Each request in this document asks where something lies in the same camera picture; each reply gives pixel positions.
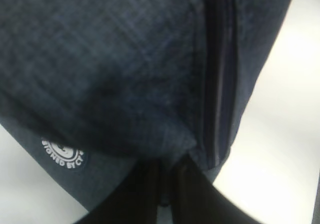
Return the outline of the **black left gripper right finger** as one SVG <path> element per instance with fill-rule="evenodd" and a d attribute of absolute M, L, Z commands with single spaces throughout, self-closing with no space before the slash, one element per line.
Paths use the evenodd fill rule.
<path fill-rule="evenodd" d="M 259 223 L 224 197 L 189 156 L 184 156 L 171 172 L 173 223 Z"/>

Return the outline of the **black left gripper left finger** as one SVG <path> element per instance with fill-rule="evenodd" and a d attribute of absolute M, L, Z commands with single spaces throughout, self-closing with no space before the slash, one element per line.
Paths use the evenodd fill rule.
<path fill-rule="evenodd" d="M 125 180 L 77 223 L 156 223 L 160 162 L 139 162 Z"/>

